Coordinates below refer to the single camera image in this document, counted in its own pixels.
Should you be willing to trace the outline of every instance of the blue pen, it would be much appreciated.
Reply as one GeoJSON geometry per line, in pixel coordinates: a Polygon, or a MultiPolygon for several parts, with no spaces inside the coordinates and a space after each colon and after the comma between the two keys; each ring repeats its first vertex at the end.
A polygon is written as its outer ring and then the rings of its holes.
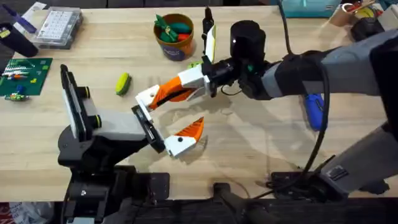
{"type": "Polygon", "coordinates": [[[36,28],[30,24],[26,19],[20,16],[16,11],[12,10],[7,5],[3,4],[2,7],[10,14],[19,25],[21,25],[27,32],[34,34],[36,33],[36,28]]]}

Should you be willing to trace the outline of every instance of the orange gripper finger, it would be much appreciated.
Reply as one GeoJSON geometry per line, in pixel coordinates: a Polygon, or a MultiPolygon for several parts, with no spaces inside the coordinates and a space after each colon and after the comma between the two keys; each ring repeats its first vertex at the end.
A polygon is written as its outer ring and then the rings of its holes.
{"type": "Polygon", "coordinates": [[[169,99],[169,101],[179,102],[179,101],[186,100],[188,98],[188,96],[191,95],[194,91],[194,89],[182,87],[180,77],[175,77],[175,78],[171,79],[170,81],[168,81],[167,83],[160,86],[158,92],[156,93],[156,95],[154,97],[154,100],[148,107],[154,110],[158,106],[160,106],[158,103],[161,100],[163,100],[165,97],[169,96],[172,93],[176,93],[176,92],[184,91],[184,90],[185,90],[185,92],[169,99]]]}
{"type": "Polygon", "coordinates": [[[196,141],[199,141],[200,136],[203,132],[203,127],[205,125],[205,123],[203,121],[204,121],[204,119],[203,119],[203,117],[201,117],[200,119],[198,119],[197,121],[195,121],[194,123],[192,123],[188,127],[184,128],[183,130],[181,130],[180,132],[178,132],[175,135],[176,136],[193,137],[193,138],[195,138],[196,141]]]}

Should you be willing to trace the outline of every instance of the wooden tabletop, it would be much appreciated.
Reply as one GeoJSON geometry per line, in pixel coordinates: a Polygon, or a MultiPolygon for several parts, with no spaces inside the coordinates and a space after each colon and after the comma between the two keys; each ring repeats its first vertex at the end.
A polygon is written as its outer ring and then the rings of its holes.
{"type": "MultiPolygon", "coordinates": [[[[212,11],[217,25],[216,60],[229,57],[229,28],[244,19],[258,22],[266,32],[267,60],[280,60],[286,54],[276,7],[213,7],[212,11]]],[[[34,24],[38,26],[45,14],[37,12],[34,24]]],[[[131,113],[140,91],[165,83],[190,62],[200,60],[204,8],[84,9],[83,15],[71,50],[41,50],[37,56],[54,59],[41,95],[23,103],[0,100],[0,202],[61,200],[65,194],[70,172],[57,162],[58,136],[68,125],[61,63],[75,74],[79,85],[90,87],[98,108],[131,113]],[[195,25],[197,49],[183,62],[167,60],[152,31],[155,14],[172,12],[187,15],[195,25]],[[123,72],[133,76],[133,83],[128,94],[120,97],[114,87],[123,72]]],[[[288,19],[288,26],[295,53],[350,43],[347,31],[326,19],[288,19]]],[[[233,86],[226,91],[236,90],[233,86]]],[[[243,197],[256,196],[265,191],[263,183],[271,172],[303,166],[316,139],[299,96],[255,101],[244,94],[219,93],[212,99],[166,103],[152,114],[164,136],[205,117],[202,139],[180,159],[147,146],[122,161],[140,172],[170,173],[173,199],[210,197],[214,182],[229,182],[233,192],[243,197]]],[[[384,120],[379,97],[333,94],[328,130],[314,166],[344,151],[384,120]]],[[[392,190],[386,195],[397,196],[398,180],[389,183],[392,190]]]]}

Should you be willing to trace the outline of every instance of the plastic storage box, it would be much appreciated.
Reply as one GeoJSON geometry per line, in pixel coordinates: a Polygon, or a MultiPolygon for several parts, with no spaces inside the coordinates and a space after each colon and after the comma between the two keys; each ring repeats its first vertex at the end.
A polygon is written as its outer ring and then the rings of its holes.
{"type": "Polygon", "coordinates": [[[341,0],[283,0],[286,17],[331,17],[341,0]]]}
{"type": "Polygon", "coordinates": [[[79,8],[50,7],[32,42],[41,49],[70,49],[82,22],[79,8]]]}

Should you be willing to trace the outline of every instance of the blue screwdriver handle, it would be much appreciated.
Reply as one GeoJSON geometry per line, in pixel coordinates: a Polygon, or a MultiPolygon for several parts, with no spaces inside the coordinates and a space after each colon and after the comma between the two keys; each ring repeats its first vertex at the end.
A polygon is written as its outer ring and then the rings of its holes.
{"type": "Polygon", "coordinates": [[[304,105],[308,122],[314,131],[319,131],[322,124],[323,99],[321,94],[305,95],[304,105]]]}
{"type": "Polygon", "coordinates": [[[30,22],[20,16],[16,11],[8,7],[6,4],[2,4],[2,7],[15,19],[19,25],[21,25],[27,32],[34,34],[36,33],[36,27],[34,27],[30,22]]]}

